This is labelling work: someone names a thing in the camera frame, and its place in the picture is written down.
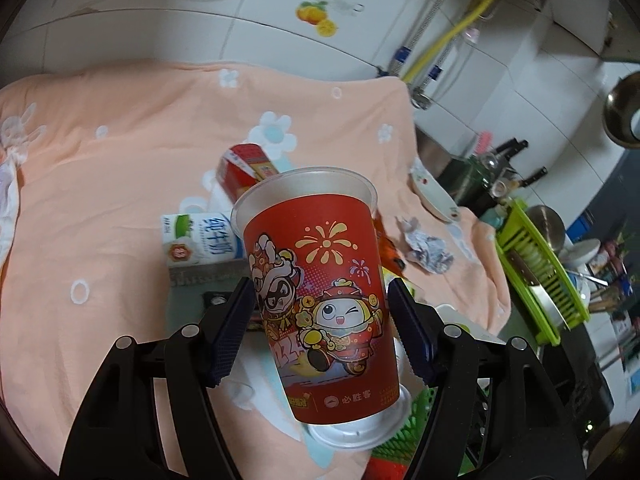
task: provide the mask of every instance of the red cup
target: red cup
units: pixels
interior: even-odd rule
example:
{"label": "red cup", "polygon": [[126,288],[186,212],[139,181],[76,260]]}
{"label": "red cup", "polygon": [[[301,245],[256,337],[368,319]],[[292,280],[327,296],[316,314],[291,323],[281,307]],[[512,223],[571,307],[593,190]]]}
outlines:
{"label": "red cup", "polygon": [[369,180],[303,168],[247,191],[232,212],[293,415],[339,424],[399,397]]}

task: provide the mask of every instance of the red carton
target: red carton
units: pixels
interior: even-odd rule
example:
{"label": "red carton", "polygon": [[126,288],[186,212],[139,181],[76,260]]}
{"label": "red carton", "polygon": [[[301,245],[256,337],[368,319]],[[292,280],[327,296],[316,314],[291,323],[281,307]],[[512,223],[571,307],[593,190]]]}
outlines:
{"label": "red carton", "polygon": [[216,178],[229,198],[236,202],[242,194],[278,170],[257,144],[236,144],[220,159]]}

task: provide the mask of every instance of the cartoon character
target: cartoon character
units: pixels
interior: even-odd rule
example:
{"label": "cartoon character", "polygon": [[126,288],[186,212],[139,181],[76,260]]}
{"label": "cartoon character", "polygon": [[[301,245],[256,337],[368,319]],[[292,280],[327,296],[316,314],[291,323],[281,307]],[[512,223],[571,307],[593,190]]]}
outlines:
{"label": "cartoon character", "polygon": [[383,313],[378,298],[364,298],[351,281],[340,279],[320,298],[305,296],[296,314],[300,344],[307,348],[309,363],[319,372],[334,361],[347,373],[362,375],[373,355],[371,340],[382,335]]}
{"label": "cartoon character", "polygon": [[251,277],[258,296],[258,307],[264,319],[264,330],[272,339],[293,326],[296,288],[302,282],[302,270],[296,266],[296,255],[287,249],[276,252],[268,234],[262,234],[249,254]]}

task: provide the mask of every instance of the dish rack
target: dish rack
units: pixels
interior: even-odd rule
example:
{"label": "dish rack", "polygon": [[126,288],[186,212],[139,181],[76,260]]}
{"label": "dish rack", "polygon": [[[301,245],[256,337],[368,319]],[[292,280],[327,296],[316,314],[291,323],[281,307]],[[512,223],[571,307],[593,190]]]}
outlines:
{"label": "dish rack", "polygon": [[495,239],[498,257],[507,279],[540,329],[536,334],[537,343],[557,346],[560,344],[558,327],[548,322],[538,299],[531,293],[521,274],[511,265],[506,256],[509,251],[516,251],[525,261],[556,304],[569,329],[589,320],[590,316],[560,261],[527,217],[526,207],[526,202],[521,199],[511,203],[509,217]]}

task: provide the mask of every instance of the yellow hose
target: yellow hose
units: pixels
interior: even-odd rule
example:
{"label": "yellow hose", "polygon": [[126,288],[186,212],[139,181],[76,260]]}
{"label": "yellow hose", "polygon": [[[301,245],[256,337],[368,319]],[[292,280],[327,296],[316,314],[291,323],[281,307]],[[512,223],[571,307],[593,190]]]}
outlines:
{"label": "yellow hose", "polygon": [[493,2],[494,0],[482,0],[482,2],[480,2],[479,5],[474,10],[472,10],[466,18],[455,25],[449,32],[447,32],[438,41],[436,41],[430,49],[428,49],[418,58],[418,61],[416,61],[407,71],[407,73],[404,74],[404,76],[402,77],[402,81],[404,81],[405,83],[410,83],[411,81],[413,81],[422,71],[422,69],[427,65],[427,63],[430,62],[431,59],[433,59],[436,54],[439,53],[439,51],[441,51],[452,38],[455,38],[458,34],[460,34],[460,32],[465,30],[469,25],[477,20]]}

